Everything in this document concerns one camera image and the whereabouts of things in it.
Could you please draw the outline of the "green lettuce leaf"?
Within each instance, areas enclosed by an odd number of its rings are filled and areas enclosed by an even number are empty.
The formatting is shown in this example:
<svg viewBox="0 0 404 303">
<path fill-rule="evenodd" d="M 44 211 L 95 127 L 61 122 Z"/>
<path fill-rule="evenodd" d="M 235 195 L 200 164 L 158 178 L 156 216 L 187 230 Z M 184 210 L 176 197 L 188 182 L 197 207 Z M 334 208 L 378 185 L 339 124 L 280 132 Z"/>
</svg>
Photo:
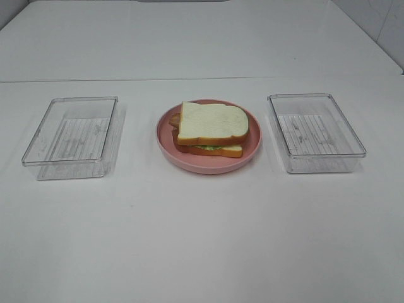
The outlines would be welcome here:
<svg viewBox="0 0 404 303">
<path fill-rule="evenodd" d="M 212 155 L 225 155 L 227 157 L 240 157 L 243 151 L 242 144 L 249 133 L 248 126 L 222 126 L 205 127 L 195 134 L 195 143 L 190 147 L 196 153 Z"/>
</svg>

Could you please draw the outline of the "clear right plastic tray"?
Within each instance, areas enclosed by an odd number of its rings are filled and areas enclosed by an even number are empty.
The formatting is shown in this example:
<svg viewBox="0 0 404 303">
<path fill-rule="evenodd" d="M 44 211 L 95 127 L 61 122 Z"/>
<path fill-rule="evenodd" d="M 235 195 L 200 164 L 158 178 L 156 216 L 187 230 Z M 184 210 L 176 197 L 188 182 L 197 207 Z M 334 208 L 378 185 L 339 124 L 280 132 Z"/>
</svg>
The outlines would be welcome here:
<svg viewBox="0 0 404 303">
<path fill-rule="evenodd" d="M 329 93 L 268 96 L 269 122 L 289 174 L 353 172 L 367 150 Z"/>
</svg>

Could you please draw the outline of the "long bacon strip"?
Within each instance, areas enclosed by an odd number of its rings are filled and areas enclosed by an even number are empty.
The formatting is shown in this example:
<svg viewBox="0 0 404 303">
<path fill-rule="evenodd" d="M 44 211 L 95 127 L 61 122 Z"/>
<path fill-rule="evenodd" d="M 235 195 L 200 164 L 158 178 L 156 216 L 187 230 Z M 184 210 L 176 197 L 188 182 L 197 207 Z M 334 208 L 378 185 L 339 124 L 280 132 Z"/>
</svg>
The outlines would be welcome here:
<svg viewBox="0 0 404 303">
<path fill-rule="evenodd" d="M 174 115 L 172 115 L 169 119 L 169 124 L 171 126 L 173 126 L 174 128 L 179 128 L 179 124 L 181 121 L 181 114 L 180 113 L 176 113 Z"/>
</svg>

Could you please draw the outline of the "clear plastic tray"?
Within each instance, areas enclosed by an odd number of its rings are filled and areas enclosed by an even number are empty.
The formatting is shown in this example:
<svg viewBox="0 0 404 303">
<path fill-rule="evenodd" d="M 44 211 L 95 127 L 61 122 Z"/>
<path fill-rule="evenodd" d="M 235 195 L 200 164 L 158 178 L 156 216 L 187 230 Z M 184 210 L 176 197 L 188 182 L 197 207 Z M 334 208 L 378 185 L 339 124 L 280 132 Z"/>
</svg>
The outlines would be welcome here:
<svg viewBox="0 0 404 303">
<path fill-rule="evenodd" d="M 353 172 L 367 150 L 329 93 L 268 96 L 269 122 L 289 174 Z"/>
<path fill-rule="evenodd" d="M 117 97 L 55 98 L 21 164 L 38 181 L 104 177 L 116 162 L 121 130 Z"/>
</svg>

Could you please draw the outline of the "clear left plastic tray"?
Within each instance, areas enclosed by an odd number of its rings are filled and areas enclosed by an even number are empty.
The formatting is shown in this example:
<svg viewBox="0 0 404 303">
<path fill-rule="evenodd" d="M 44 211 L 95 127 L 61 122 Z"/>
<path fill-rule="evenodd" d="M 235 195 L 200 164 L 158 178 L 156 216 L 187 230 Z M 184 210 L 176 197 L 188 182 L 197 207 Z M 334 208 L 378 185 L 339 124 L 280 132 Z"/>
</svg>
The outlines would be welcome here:
<svg viewBox="0 0 404 303">
<path fill-rule="evenodd" d="M 38 181 L 104 177 L 116 162 L 121 130 L 117 97 L 55 98 L 21 164 Z"/>
</svg>

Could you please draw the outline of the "white bread slice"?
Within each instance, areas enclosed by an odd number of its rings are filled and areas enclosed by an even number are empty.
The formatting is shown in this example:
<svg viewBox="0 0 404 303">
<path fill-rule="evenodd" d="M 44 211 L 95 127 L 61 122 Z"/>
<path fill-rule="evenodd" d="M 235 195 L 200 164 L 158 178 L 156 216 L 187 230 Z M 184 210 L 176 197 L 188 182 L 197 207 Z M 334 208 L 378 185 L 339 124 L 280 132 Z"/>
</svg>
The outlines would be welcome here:
<svg viewBox="0 0 404 303">
<path fill-rule="evenodd" d="M 240 158 L 243 154 L 241 145 L 232 146 L 187 146 L 187 153 L 203 156 L 221 156 Z"/>
<path fill-rule="evenodd" d="M 234 145 L 242 143 L 248 132 L 248 116 L 239 107 L 182 103 L 177 135 L 179 145 Z"/>
</svg>

